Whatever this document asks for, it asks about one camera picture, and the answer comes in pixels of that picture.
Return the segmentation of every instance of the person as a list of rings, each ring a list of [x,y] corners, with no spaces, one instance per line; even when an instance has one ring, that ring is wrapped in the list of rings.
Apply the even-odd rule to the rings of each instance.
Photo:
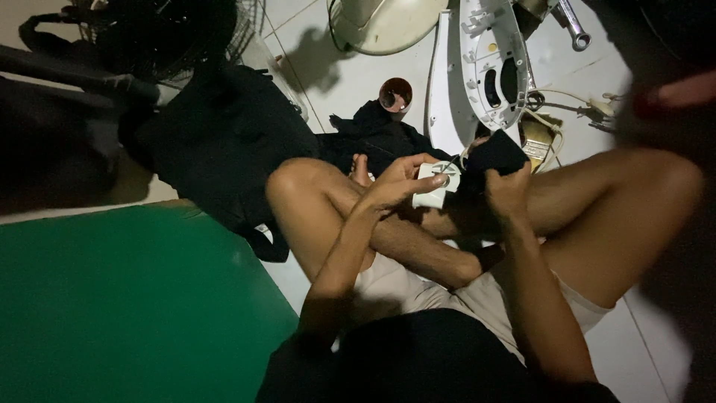
[[[693,163],[643,148],[535,176],[527,163],[488,171],[484,197],[415,217],[400,205],[444,182],[414,179],[434,159],[397,159],[374,183],[354,160],[352,179],[303,158],[266,185],[311,287],[258,402],[616,401],[583,332],[689,219]],[[440,241],[467,234],[499,235],[505,259],[488,267]]]

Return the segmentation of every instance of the wrench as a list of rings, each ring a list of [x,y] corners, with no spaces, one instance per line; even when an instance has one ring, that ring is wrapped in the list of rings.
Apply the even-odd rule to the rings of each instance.
[[[567,28],[572,36],[572,49],[575,52],[582,52],[591,44],[591,35],[587,34],[579,24],[579,19],[572,9],[569,0],[559,0],[559,3],[552,9],[562,28]]]

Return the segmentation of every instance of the bare foot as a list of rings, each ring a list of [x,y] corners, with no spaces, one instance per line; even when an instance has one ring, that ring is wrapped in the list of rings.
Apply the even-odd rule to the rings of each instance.
[[[353,165],[348,177],[363,187],[368,187],[373,180],[368,176],[368,156],[365,154],[353,154]]]

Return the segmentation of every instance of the metal tool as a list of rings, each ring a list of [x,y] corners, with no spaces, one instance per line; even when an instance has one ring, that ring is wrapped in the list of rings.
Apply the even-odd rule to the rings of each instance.
[[[575,52],[582,52],[591,44],[591,35],[587,34],[579,24],[579,19],[572,9],[569,0],[559,0],[559,3],[552,9],[562,28],[567,28],[572,36],[572,49]]]

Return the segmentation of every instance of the black bag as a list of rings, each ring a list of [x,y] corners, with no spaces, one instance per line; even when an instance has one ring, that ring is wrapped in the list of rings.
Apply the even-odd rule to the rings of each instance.
[[[197,75],[169,105],[134,131],[120,124],[130,155],[230,231],[259,259],[285,262],[289,248],[264,189],[286,159],[316,157],[318,140],[262,71],[225,66]],[[274,243],[254,229],[266,224]]]

